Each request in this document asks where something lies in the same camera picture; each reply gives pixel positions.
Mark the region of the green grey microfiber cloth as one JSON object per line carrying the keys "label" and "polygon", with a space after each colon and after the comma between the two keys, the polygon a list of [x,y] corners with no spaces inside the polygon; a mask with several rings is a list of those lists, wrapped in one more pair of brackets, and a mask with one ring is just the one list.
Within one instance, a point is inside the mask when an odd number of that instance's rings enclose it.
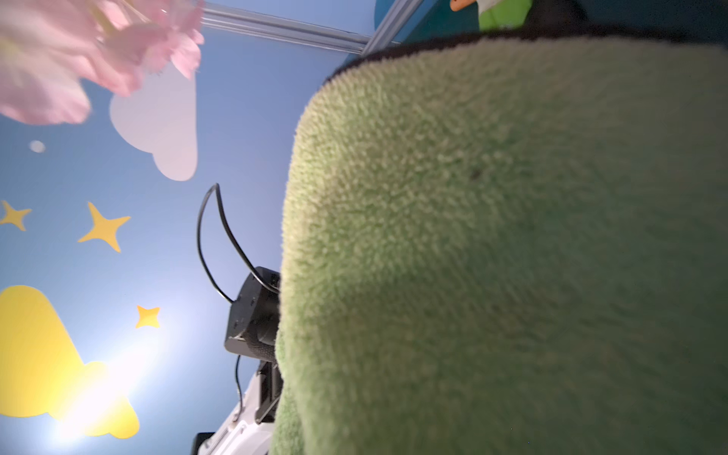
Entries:
{"label": "green grey microfiber cloth", "polygon": [[275,454],[724,454],[727,48],[519,30],[311,99]]}

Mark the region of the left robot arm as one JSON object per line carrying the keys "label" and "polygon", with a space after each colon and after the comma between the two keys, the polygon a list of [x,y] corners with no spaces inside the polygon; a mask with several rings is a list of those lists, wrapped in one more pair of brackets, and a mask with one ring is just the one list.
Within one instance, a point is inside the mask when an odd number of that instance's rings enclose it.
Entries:
{"label": "left robot arm", "polygon": [[277,284],[278,272],[258,267],[248,275],[231,304],[224,346],[240,360],[250,358],[259,364],[246,390],[242,389],[240,375],[235,375],[238,403],[218,431],[195,436],[191,455],[270,452],[284,386],[275,355],[281,318],[279,296],[273,290]]}

